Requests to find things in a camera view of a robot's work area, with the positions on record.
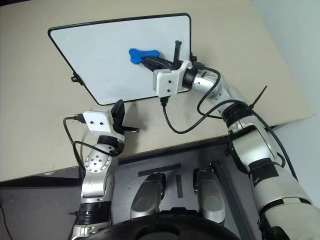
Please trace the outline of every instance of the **black band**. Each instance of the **black band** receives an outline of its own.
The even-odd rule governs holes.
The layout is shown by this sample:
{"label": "black band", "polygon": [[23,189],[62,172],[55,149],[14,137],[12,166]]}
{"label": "black band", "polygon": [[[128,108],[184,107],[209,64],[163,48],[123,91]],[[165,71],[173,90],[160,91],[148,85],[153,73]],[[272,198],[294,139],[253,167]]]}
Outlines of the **black band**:
{"label": "black band", "polygon": [[222,119],[229,128],[234,122],[252,115],[253,114],[248,106],[245,106],[241,103],[233,103],[223,111]]}
{"label": "black band", "polygon": [[78,214],[78,225],[107,222],[111,216],[111,201],[81,203]]}
{"label": "black band", "polygon": [[118,140],[113,136],[100,135],[97,144],[106,144],[114,147],[115,149],[118,148]]}
{"label": "black band", "polygon": [[248,176],[252,175],[252,183],[255,187],[258,183],[260,183],[263,180],[278,177],[279,174],[275,168],[275,165],[279,165],[279,163],[275,161],[271,161],[270,158],[263,158],[258,161],[254,161],[250,163],[248,172]]}
{"label": "black band", "polygon": [[191,89],[194,83],[195,77],[197,75],[196,69],[186,69],[182,78],[182,87],[186,89]]}

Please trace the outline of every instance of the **black tape strip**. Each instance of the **black tape strip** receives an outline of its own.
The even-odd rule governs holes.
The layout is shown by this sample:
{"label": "black tape strip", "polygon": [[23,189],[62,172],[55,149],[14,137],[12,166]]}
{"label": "black tape strip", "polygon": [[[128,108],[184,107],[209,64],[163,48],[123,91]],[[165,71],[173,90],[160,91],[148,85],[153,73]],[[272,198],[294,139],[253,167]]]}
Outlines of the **black tape strip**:
{"label": "black tape strip", "polygon": [[303,204],[310,204],[310,205],[312,205],[311,202],[309,202],[308,200],[306,200],[306,199],[304,199],[304,198],[301,198],[301,197],[300,197],[299,200],[300,200],[300,202],[303,203]]}
{"label": "black tape strip", "polygon": [[178,194],[178,199],[184,197],[184,193],[182,192],[182,181],[181,181],[181,175],[175,175],[175,181],[176,181],[176,191]]}
{"label": "black tape strip", "polygon": [[180,168],[181,168],[181,164],[177,163],[177,164],[173,164],[173,165],[167,165],[167,166],[163,166],[163,167],[157,167],[157,168],[153,168],[153,169],[139,171],[138,176],[142,177],[142,176],[147,176],[147,175],[154,174],[154,173],[161,173],[161,172],[174,170],[174,169],[180,169]]}
{"label": "black tape strip", "polygon": [[270,158],[263,158],[258,161],[249,164],[250,172],[252,175],[253,186],[263,180],[278,177],[278,172],[275,168],[275,162],[272,162]]}

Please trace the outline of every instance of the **black connector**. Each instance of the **black connector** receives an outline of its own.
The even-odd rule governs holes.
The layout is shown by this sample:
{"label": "black connector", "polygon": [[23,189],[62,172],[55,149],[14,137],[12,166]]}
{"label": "black connector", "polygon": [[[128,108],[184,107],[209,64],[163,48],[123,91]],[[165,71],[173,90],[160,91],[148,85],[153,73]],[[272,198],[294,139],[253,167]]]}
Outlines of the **black connector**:
{"label": "black connector", "polygon": [[167,106],[167,103],[169,102],[170,96],[164,96],[160,98],[161,106],[165,107]]}
{"label": "black connector", "polygon": [[201,62],[195,61],[192,64],[192,69],[193,70],[203,70],[203,69],[205,69],[205,65],[203,63],[201,63]]}
{"label": "black connector", "polygon": [[73,117],[73,119],[77,120],[78,122],[80,122],[82,124],[86,123],[85,117],[84,117],[84,115],[82,113],[77,114],[76,116]]}

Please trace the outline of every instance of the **black frame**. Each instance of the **black frame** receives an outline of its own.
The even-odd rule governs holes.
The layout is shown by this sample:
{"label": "black frame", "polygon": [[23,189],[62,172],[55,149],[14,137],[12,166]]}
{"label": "black frame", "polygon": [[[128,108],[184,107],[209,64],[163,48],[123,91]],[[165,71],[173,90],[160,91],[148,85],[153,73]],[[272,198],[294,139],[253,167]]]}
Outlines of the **black frame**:
{"label": "black frame", "polygon": [[[71,70],[73,71],[73,74],[77,74],[77,72],[74,70],[74,68],[71,66],[71,64],[69,63],[69,61],[67,60],[66,56],[62,53],[62,51],[59,49],[58,45],[56,44],[56,42],[53,40],[53,38],[51,37],[51,32],[55,31],[55,30],[61,30],[61,29],[68,29],[68,28],[75,28],[75,27],[82,27],[82,26],[88,26],[88,25],[96,25],[96,24],[107,24],[107,23],[116,23],[116,22],[124,22],[124,21],[133,21],[133,20],[143,20],[143,19],[157,19],[157,18],[168,18],[168,17],[178,17],[178,16],[187,16],[189,18],[189,33],[190,33],[190,53],[189,53],[189,59],[191,59],[191,55],[192,55],[192,51],[191,51],[191,16],[186,13],[186,12],[181,12],[181,13],[171,13],[171,14],[161,14],[161,15],[149,15],[149,16],[136,16],[136,17],[125,17],[125,18],[117,18],[117,19],[110,19],[110,20],[100,20],[100,21],[91,21],[91,22],[84,22],[84,23],[77,23],[77,24],[70,24],[70,25],[63,25],[63,26],[55,26],[55,27],[51,27],[48,29],[48,36],[51,39],[52,43],[54,44],[54,46],[56,47],[56,49],[59,51],[59,53],[62,55],[63,59],[66,61],[66,63],[69,65],[69,67],[71,68]],[[83,84],[83,86],[85,87],[85,89],[88,91],[88,93],[91,95],[91,97],[94,99],[94,101],[100,105],[100,106],[108,106],[108,105],[113,105],[114,103],[109,103],[109,104],[100,104],[95,97],[92,95],[92,93],[89,91],[89,89],[87,88],[87,86],[85,85],[84,82],[82,82],[81,84]],[[128,100],[128,101],[124,101],[126,102],[135,102],[137,100],[143,100],[143,99],[151,99],[151,98],[156,98],[157,96],[150,96],[150,97],[144,97],[144,98],[139,98],[139,99],[134,99],[134,100]]]}

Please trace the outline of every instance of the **robotic arm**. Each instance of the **robotic arm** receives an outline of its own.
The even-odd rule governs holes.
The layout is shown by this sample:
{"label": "robotic arm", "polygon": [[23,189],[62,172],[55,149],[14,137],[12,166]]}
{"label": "robotic arm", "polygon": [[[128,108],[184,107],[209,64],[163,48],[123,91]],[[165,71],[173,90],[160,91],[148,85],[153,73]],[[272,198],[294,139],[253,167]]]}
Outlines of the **robotic arm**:
{"label": "robotic arm", "polygon": [[165,116],[171,95],[184,89],[203,95],[216,106],[228,127],[232,139],[230,152],[237,168],[248,174],[262,237],[320,239],[320,209],[312,204],[297,179],[278,164],[276,142],[261,119],[219,72],[197,62],[180,61],[177,50],[180,45],[176,41],[173,62],[159,57],[142,59],[142,64],[153,71],[153,89],[162,99]]}
{"label": "robotic arm", "polygon": [[98,140],[84,160],[85,177],[71,240],[91,236],[111,225],[117,155],[124,149],[125,131],[139,132],[138,128],[122,126],[125,117],[122,100],[111,111],[91,109],[84,112],[83,117]]}

